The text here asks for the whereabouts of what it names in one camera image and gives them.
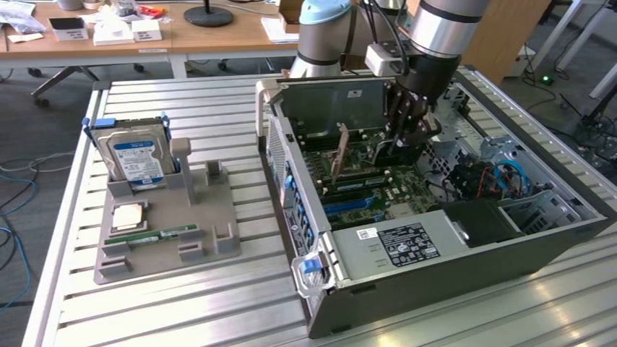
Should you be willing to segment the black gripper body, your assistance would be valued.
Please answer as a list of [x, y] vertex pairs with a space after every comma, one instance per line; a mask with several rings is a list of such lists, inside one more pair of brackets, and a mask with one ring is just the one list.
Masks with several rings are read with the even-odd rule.
[[409, 72], [400, 75], [396, 81], [433, 105], [449, 86], [457, 67], [457, 56], [439, 58], [428, 54], [416, 55], [409, 58]]

